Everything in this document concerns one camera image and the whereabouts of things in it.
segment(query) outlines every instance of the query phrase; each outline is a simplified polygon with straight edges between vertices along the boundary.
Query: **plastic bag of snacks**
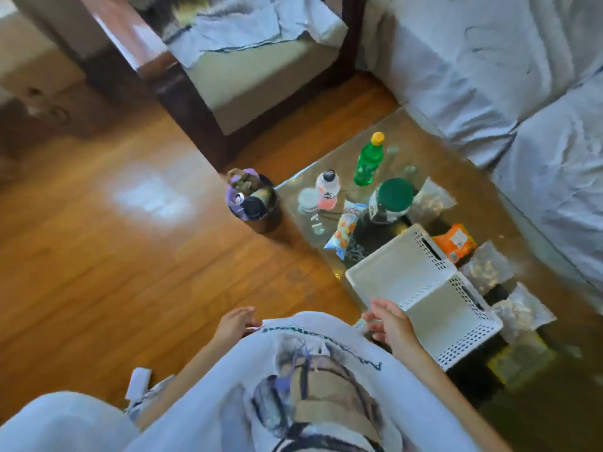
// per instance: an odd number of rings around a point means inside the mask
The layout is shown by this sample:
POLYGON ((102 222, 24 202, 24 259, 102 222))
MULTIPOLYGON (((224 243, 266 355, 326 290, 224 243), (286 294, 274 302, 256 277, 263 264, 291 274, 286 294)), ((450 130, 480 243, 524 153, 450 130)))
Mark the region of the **plastic bag of snacks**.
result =
POLYGON ((427 178, 421 190, 412 199, 406 217, 412 223, 426 225, 455 204, 456 200, 445 189, 433 182, 431 178, 427 178))
POLYGON ((502 320, 501 336, 509 344, 518 336, 557 319, 521 282, 507 299, 494 304, 492 310, 502 320))
POLYGON ((444 251, 452 263, 459 262, 478 247, 460 223, 455 223, 446 234, 434 236, 433 241, 444 251))
POLYGON ((496 284, 507 282, 513 277, 511 264, 496 250, 492 241, 478 247, 471 260, 461 268, 461 272, 481 295, 487 294, 496 284))
POLYGON ((337 223, 337 231, 327 242, 325 249, 335 249, 335 253, 342 260, 345 257, 345 249, 350 242, 350 236, 356 228, 358 218, 367 209, 366 204, 352 203, 345 200, 343 214, 337 223))

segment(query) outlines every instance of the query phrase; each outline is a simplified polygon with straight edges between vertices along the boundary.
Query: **forearm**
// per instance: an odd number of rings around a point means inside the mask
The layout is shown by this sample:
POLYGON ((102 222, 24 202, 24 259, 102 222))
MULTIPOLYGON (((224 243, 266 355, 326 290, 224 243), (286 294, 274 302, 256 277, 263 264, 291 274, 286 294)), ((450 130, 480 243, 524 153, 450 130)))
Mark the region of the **forearm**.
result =
POLYGON ((416 352, 412 357, 396 358, 452 412, 481 450, 484 452, 511 451, 507 443, 459 392, 428 353, 422 351, 416 352))
POLYGON ((180 373, 165 387, 163 393, 149 405, 136 420, 136 425, 144 431, 155 420, 160 418, 175 402, 177 402, 192 386, 214 367, 232 348, 230 343, 211 341, 201 349, 180 373))

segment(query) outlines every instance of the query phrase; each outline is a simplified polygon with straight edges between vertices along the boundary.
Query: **armchair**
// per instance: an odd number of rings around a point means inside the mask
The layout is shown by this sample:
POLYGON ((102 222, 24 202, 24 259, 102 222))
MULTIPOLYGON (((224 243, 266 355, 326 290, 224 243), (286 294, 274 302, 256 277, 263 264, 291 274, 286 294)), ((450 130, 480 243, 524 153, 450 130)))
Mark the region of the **armchair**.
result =
POLYGON ((206 52, 185 69, 127 0, 81 1, 217 170, 276 120, 353 75, 366 4, 341 1, 348 32, 340 50, 300 37, 244 51, 206 52))

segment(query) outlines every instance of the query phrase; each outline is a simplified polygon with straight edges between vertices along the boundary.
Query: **hand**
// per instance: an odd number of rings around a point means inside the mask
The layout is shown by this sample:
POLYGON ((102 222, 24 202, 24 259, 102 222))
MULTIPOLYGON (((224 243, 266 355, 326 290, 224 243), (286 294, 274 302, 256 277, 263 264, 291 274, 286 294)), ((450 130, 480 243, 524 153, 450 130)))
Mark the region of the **hand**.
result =
POLYGON ((368 322, 366 329, 373 333, 373 339, 388 344, 394 357, 402 363, 413 354, 425 353, 411 319, 393 301, 372 299, 370 310, 362 313, 362 318, 368 322))
POLYGON ((245 334, 246 326, 261 326, 261 320, 254 320, 253 306, 239 307, 230 311, 220 320, 212 341, 221 345, 234 346, 245 334))

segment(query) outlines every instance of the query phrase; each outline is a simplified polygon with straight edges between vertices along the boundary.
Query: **green lid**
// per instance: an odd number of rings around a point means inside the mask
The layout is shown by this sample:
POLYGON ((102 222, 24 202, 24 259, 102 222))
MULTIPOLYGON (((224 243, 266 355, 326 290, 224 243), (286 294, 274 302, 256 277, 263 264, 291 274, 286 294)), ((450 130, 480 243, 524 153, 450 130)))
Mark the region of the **green lid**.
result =
POLYGON ((379 186, 377 203, 395 213, 407 209, 412 204, 412 185, 402 178, 388 179, 379 186))

